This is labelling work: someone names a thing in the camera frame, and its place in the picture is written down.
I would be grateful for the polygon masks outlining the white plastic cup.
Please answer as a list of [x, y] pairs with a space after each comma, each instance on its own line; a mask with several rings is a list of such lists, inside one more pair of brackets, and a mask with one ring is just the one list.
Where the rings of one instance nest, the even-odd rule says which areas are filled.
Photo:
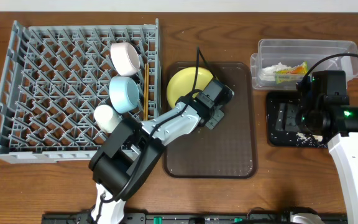
[[97, 106], [93, 116], [100, 130], [108, 134], [111, 134], [122, 120], [122, 117], [109, 105]]

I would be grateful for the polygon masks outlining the green orange snack wrapper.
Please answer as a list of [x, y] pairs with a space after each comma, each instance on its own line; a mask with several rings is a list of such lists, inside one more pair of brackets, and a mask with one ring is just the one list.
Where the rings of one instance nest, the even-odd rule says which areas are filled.
[[295, 67], [283, 68], [274, 72], [276, 84], [289, 82], [295, 79], [296, 75], [305, 75], [308, 72], [308, 63], [303, 62]]

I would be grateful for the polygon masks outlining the wooden chopstick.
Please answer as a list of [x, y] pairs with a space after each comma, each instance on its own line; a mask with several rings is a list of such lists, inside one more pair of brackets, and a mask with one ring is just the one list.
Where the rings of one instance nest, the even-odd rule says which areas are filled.
[[149, 118], [149, 81], [150, 81], [150, 65], [147, 63], [145, 71], [145, 120]]
[[146, 71], [146, 65], [147, 63], [145, 63], [145, 67], [144, 67], [144, 121], [145, 121], [145, 71]]

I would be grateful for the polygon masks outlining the light blue bowl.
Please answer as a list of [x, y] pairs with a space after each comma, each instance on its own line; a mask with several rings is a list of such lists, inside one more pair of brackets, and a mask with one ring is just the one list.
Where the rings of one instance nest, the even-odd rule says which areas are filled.
[[129, 77], [113, 77], [109, 83], [109, 97], [118, 113], [134, 110], [140, 100], [137, 83]]

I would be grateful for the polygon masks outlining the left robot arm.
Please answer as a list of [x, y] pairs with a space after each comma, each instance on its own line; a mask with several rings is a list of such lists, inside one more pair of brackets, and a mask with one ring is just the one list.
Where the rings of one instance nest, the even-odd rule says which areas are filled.
[[166, 146], [196, 127], [213, 129], [223, 118], [221, 107], [234, 92], [217, 79], [203, 90], [192, 89], [176, 106], [155, 119], [119, 122], [89, 162], [97, 199], [90, 223], [119, 223], [124, 206], [144, 184]]

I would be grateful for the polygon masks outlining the pink white bowl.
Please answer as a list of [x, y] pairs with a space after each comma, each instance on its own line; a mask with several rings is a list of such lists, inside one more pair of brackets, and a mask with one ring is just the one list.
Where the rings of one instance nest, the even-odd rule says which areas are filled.
[[112, 44], [110, 56], [114, 68], [121, 76], [132, 76], [140, 69], [139, 55], [135, 47], [128, 42]]

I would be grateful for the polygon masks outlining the yellow round plate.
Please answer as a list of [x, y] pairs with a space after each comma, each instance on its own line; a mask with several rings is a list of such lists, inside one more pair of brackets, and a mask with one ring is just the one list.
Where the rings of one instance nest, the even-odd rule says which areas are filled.
[[[174, 108], [177, 100], [185, 96], [193, 89], [196, 67], [188, 67], [176, 72], [167, 85], [167, 101], [171, 108]], [[213, 79], [213, 74], [205, 69], [199, 68], [195, 90], [204, 90]]]

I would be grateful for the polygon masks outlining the white paper napkin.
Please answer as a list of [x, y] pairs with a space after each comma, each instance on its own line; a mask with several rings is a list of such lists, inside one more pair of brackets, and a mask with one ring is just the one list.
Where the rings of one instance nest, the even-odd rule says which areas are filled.
[[291, 69], [291, 67], [279, 62], [278, 64], [260, 69], [257, 77], [262, 81], [272, 82], [285, 76], [284, 73], [279, 73], [279, 71], [288, 69]]

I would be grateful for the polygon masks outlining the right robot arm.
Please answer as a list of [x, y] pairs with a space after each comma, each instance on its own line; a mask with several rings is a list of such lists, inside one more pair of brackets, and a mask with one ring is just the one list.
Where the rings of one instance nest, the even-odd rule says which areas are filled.
[[358, 107], [350, 105], [346, 74], [314, 72], [278, 104], [277, 131], [321, 136], [336, 166], [347, 221], [358, 223]]

